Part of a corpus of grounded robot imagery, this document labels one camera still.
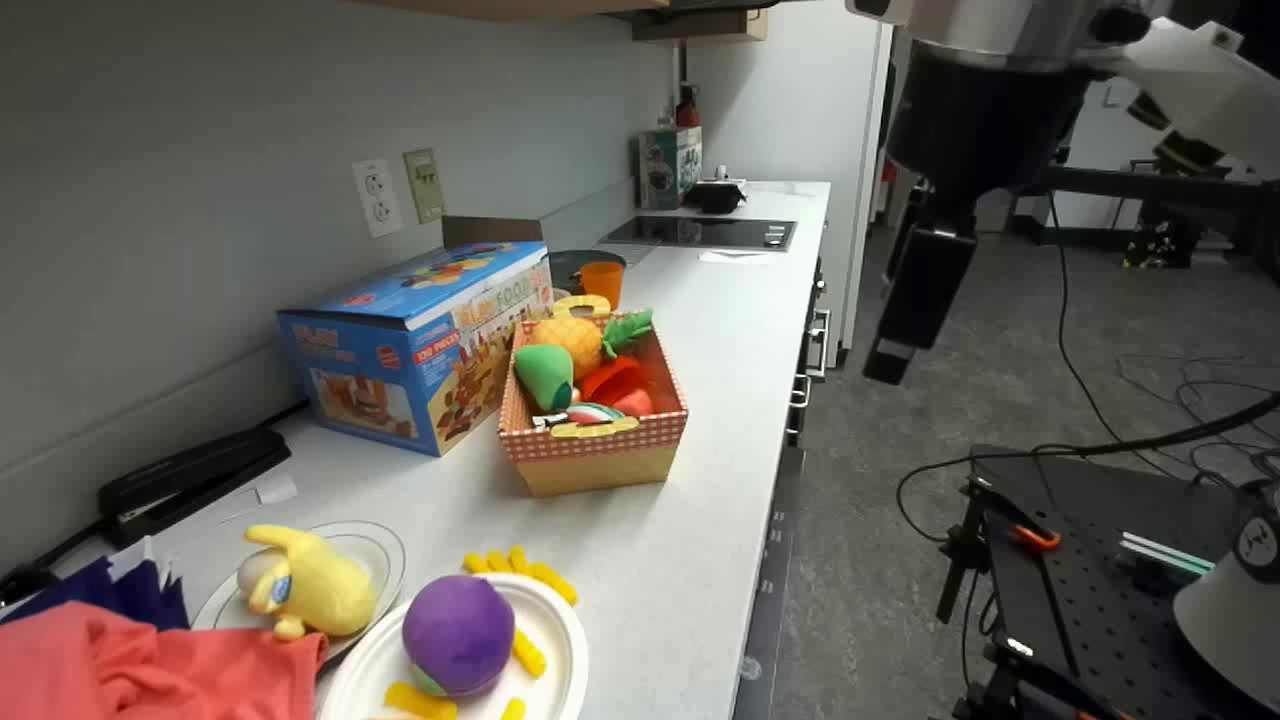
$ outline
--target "purple toy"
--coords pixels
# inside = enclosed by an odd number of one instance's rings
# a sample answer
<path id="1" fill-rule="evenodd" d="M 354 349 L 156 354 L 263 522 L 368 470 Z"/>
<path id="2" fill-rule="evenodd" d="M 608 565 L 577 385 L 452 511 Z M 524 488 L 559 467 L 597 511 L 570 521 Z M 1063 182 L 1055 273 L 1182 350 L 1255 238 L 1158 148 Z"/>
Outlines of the purple toy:
<path id="1" fill-rule="evenodd" d="M 405 610 L 405 650 L 430 695 L 485 695 L 511 656 L 517 610 L 475 575 L 440 575 Z"/>

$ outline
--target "toy vegetable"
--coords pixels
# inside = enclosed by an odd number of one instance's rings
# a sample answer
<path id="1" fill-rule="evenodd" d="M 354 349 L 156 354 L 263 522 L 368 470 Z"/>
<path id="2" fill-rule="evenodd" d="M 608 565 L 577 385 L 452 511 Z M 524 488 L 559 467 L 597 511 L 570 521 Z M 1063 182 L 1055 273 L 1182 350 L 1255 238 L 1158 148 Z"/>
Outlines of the toy vegetable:
<path id="1" fill-rule="evenodd" d="M 405 610 L 405 650 L 427 695 L 489 690 L 517 641 L 511 605 L 481 575 L 440 575 Z"/>
<path id="2" fill-rule="evenodd" d="M 605 323 L 605 354 L 614 361 L 614 350 L 639 344 L 642 334 L 653 334 L 653 310 L 629 310 Z"/>
<path id="3" fill-rule="evenodd" d="M 570 354 L 559 344 L 524 344 L 511 368 L 535 410 L 563 410 L 570 404 Z"/>

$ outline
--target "box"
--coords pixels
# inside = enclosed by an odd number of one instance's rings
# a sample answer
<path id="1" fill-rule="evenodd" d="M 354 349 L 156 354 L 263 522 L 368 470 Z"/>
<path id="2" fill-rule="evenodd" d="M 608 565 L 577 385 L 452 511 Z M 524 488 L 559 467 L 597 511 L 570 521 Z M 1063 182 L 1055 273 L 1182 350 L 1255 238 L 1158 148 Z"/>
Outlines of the box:
<path id="1" fill-rule="evenodd" d="M 499 404 L 517 321 L 548 302 L 542 244 L 465 244 L 279 308 L 279 344 L 320 422 L 440 455 Z"/>
<path id="2" fill-rule="evenodd" d="M 636 202 L 639 207 L 680 207 L 680 148 L 674 131 L 639 131 L 636 141 Z"/>
<path id="3" fill-rule="evenodd" d="M 507 370 L 499 444 L 531 494 L 669 481 L 688 409 L 674 391 L 659 334 L 646 334 L 629 354 L 639 361 L 657 410 L 623 429 L 585 429 L 577 436 L 531 429 L 517 370 Z"/>

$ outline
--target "wooden cabinet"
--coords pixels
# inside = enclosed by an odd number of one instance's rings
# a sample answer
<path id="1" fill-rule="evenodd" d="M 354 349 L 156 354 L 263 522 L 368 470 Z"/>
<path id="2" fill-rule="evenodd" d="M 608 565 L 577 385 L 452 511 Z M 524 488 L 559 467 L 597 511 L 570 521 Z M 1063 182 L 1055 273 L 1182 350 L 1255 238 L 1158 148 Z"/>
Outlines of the wooden cabinet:
<path id="1" fill-rule="evenodd" d="M 672 0 L 361 0 L 406 13 L 445 13 L 466 19 L 551 19 L 551 17 L 605 17 L 605 13 L 657 13 Z"/>

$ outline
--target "power outlet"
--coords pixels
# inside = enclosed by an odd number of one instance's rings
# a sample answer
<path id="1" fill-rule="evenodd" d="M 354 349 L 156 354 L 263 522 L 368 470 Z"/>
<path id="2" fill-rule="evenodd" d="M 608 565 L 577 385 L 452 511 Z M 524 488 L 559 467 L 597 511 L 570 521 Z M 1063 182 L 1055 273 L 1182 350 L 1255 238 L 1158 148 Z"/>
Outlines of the power outlet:
<path id="1" fill-rule="evenodd" d="M 368 237 L 395 237 L 405 232 L 399 207 L 395 207 L 395 182 L 386 161 L 361 161 L 352 164 L 354 190 L 365 207 Z"/>
<path id="2" fill-rule="evenodd" d="M 440 219 L 445 215 L 445 188 L 440 188 L 440 169 L 430 148 L 411 148 L 405 153 L 405 177 L 406 177 L 406 197 L 415 202 L 415 219 Z"/>

